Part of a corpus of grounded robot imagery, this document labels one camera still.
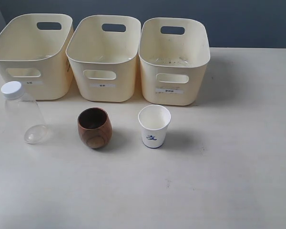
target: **white paper cup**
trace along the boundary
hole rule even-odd
[[[139,112],[142,140],[147,147],[162,146],[171,118],[169,110],[160,105],[149,105]]]

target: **white table surface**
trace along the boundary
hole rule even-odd
[[[195,105],[167,106],[159,149],[141,142],[139,88],[95,103],[73,81],[39,102],[51,128],[39,145],[9,129],[0,94],[0,229],[286,229],[286,50],[212,48]],[[98,151],[77,133],[93,106],[113,126]]]

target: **cream plastic bin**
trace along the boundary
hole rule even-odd
[[[179,18],[148,20],[143,25],[139,55],[147,101],[167,105],[194,102],[210,60],[202,23]]]
[[[25,14],[0,33],[0,74],[19,81],[36,100],[64,96],[73,73],[65,54],[73,34],[72,18],[64,14]]]
[[[123,102],[133,95],[140,35],[141,23],[132,17],[81,21],[66,53],[85,99]]]

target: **brown wooden cup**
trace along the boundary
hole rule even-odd
[[[84,110],[77,119],[78,133],[82,142],[92,149],[107,145],[112,127],[107,113],[98,107]]]

